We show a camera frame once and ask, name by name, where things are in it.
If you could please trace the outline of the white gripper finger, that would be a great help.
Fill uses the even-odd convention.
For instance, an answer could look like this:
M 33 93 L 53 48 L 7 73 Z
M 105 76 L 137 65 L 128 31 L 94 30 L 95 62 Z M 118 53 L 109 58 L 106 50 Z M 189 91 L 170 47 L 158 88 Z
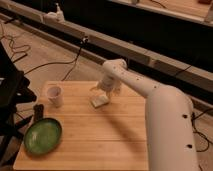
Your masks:
M 107 95 L 108 99 L 111 101 L 111 98 L 112 98 L 111 92 L 107 92 L 106 95 Z
M 94 86 L 90 89 L 90 91 L 98 91 L 98 90 L 100 90 L 100 87 L 98 86 Z

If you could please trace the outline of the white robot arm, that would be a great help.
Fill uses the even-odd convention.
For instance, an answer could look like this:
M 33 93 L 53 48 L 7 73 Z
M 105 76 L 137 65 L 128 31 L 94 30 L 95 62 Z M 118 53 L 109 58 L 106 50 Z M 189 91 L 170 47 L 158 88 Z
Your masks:
M 150 171 L 199 171 L 191 114 L 192 100 L 180 89 L 127 70 L 123 59 L 106 60 L 104 76 L 93 89 L 104 95 L 91 100 L 94 108 L 110 102 L 122 83 L 146 99 L 145 121 Z

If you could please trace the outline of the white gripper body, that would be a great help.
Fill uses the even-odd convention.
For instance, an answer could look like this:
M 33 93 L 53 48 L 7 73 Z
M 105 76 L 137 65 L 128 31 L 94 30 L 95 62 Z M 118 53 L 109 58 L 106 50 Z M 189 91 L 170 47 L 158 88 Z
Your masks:
M 120 91 L 121 82 L 111 76 L 104 75 L 99 81 L 98 86 L 101 90 L 110 93 Z

